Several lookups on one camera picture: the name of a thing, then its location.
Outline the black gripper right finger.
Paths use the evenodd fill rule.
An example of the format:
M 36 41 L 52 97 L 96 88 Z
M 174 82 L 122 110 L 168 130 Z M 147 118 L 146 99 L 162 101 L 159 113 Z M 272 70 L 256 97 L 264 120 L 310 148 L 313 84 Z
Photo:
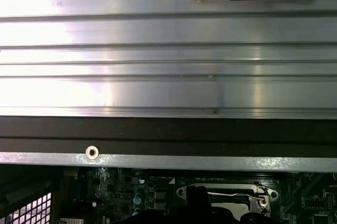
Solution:
M 236 220 L 229 210 L 212 207 L 205 187 L 196 188 L 196 218 L 201 223 L 265 223 L 265 216 L 249 212 Z

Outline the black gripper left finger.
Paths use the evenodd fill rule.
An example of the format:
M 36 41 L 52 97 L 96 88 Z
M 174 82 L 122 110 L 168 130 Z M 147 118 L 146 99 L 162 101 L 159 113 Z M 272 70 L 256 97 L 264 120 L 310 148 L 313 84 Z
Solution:
M 186 205 L 182 207 L 177 207 L 171 211 L 168 215 L 165 215 L 159 210 L 144 210 L 134 216 L 131 216 L 125 220 L 120 221 L 120 223 L 189 223 L 195 222 L 196 216 L 194 211 L 196 209 L 196 187 L 186 188 Z

